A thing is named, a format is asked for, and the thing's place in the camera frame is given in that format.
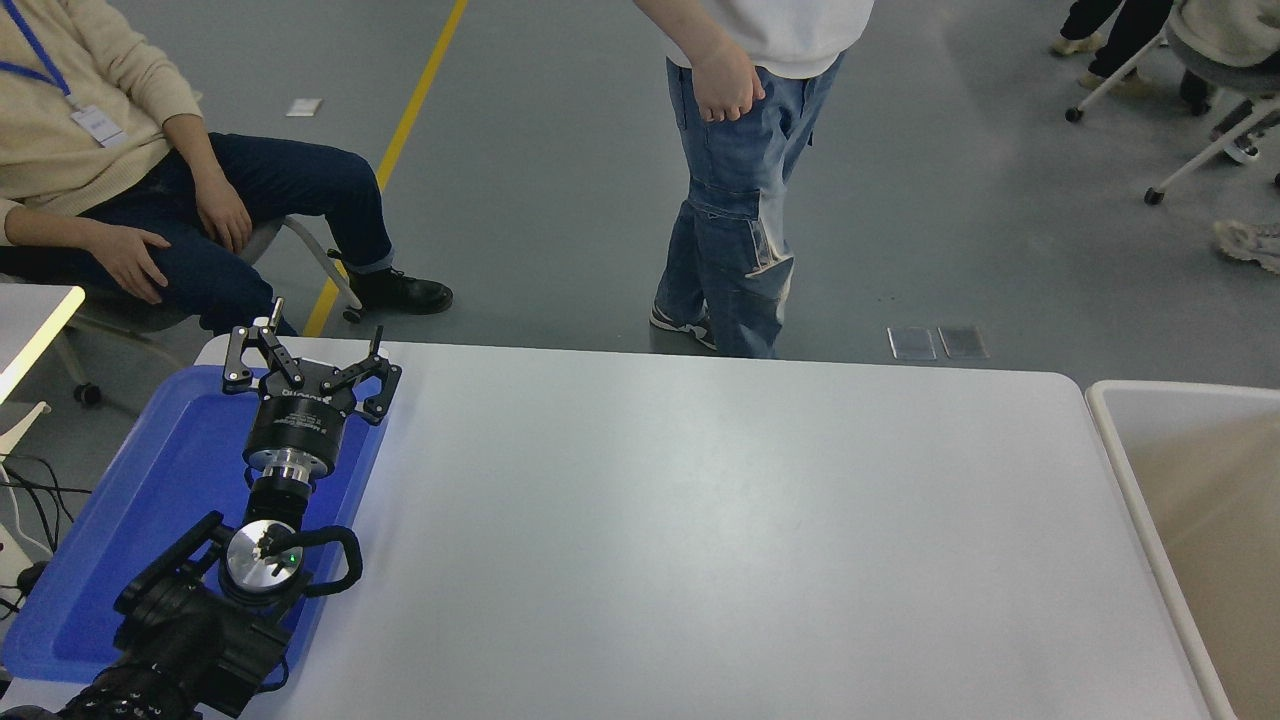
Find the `person's left hand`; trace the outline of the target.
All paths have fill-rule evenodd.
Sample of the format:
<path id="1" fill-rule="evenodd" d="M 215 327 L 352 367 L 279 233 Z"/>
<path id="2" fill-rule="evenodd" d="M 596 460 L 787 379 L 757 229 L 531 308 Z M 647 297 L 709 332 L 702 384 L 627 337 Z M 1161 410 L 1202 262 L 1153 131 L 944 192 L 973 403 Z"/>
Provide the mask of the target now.
<path id="1" fill-rule="evenodd" d="M 239 255 L 250 241 L 253 222 L 230 182 L 221 174 L 195 177 L 195 201 L 209 237 Z"/>

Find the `person's right hand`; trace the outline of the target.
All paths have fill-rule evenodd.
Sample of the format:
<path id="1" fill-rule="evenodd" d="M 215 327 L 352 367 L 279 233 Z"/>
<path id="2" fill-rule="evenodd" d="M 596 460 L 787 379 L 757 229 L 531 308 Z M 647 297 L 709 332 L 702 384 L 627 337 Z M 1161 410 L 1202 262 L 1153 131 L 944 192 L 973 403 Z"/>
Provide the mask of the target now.
<path id="1" fill-rule="evenodd" d="M 691 56 L 691 70 L 699 115 L 707 123 L 739 120 L 767 97 L 749 55 L 731 38 Z"/>
<path id="2" fill-rule="evenodd" d="M 168 278 L 151 251 L 169 247 L 160 234 L 104 223 L 90 241 L 90 252 L 120 288 L 150 305 L 159 305 L 163 301 L 160 290 L 168 287 Z"/>

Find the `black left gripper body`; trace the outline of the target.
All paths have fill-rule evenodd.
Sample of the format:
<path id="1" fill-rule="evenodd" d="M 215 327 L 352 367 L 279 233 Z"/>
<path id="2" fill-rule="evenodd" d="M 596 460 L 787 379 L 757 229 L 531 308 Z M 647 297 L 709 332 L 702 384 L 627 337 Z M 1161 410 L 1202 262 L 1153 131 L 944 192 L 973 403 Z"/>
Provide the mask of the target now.
<path id="1" fill-rule="evenodd" d="M 285 372 L 269 372 L 260 383 L 262 402 L 244 445 L 250 466 L 266 466 L 285 450 L 310 456 L 312 466 L 337 464 L 346 418 L 355 410 L 353 386 L 337 379 L 335 366 L 305 357 L 298 364 L 298 389 L 285 382 Z"/>

